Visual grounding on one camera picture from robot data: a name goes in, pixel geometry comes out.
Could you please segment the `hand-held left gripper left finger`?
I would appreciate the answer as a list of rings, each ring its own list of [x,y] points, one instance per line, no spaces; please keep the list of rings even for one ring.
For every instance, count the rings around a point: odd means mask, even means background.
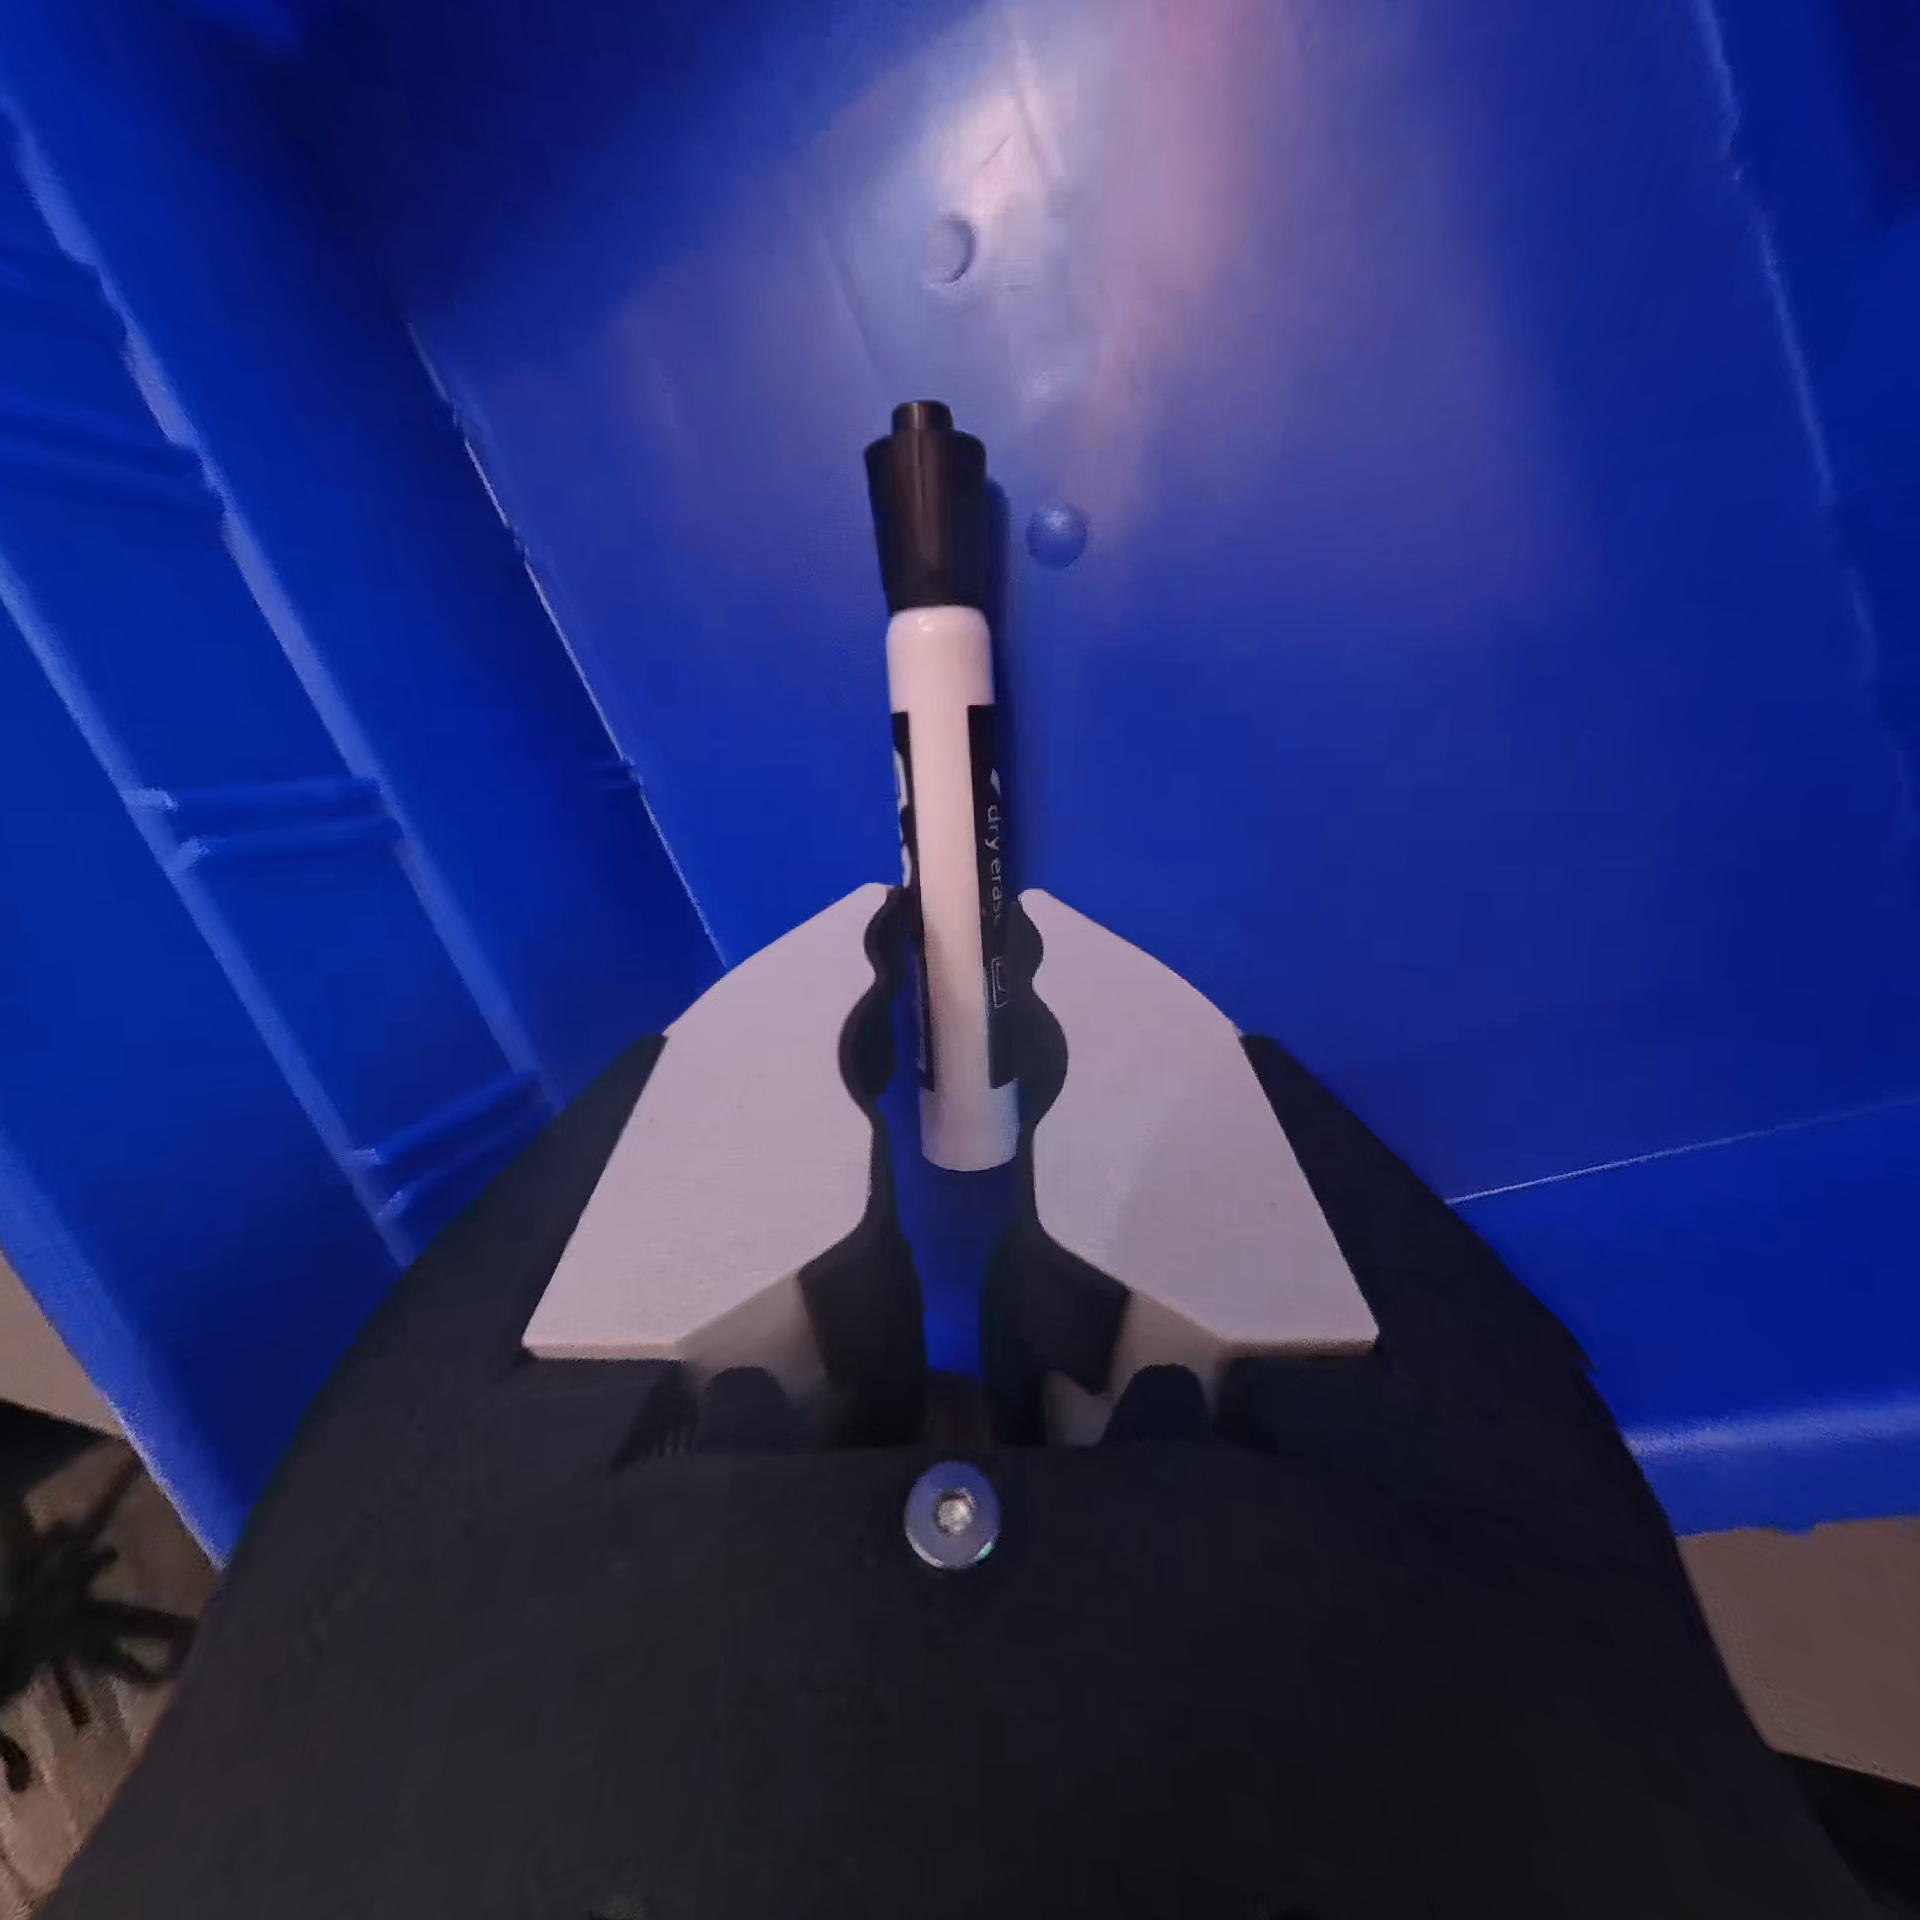
[[[867,883],[674,1019],[521,1346],[761,1370],[826,1433],[915,1433],[929,1357],[881,1096],[906,892]]]

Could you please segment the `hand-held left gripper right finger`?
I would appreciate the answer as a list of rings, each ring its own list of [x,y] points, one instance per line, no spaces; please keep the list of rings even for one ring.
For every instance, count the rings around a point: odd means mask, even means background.
[[[1021,1125],[980,1290],[996,1433],[1104,1433],[1181,1368],[1356,1361],[1378,1322],[1249,1038],[1173,966],[1037,888],[1011,930]]]

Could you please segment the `black dry erase marker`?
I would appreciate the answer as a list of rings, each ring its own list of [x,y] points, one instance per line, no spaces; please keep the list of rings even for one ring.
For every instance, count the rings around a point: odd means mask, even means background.
[[[944,402],[908,400],[867,445],[864,466],[915,915],[921,1154],[973,1172],[1009,1163],[1019,1131],[987,453]]]

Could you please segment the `blue plastic storage bin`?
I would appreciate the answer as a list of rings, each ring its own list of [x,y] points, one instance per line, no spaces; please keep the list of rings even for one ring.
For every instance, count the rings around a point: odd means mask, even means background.
[[[205,1547],[709,979],[1014,860],[1568,1323],[1915,1513],[1915,4],[5,4],[5,1257]]]

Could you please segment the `black office chair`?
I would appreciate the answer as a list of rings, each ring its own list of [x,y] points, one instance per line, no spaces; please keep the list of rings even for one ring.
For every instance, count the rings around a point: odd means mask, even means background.
[[[2,1709],[49,1682],[75,1732],[92,1718],[84,1682],[169,1685],[198,1630],[192,1614],[113,1584],[123,1568],[113,1531],[133,1493],[153,1485],[133,1453],[83,1509],[32,1513],[32,1493],[100,1440],[49,1413],[2,1409]]]

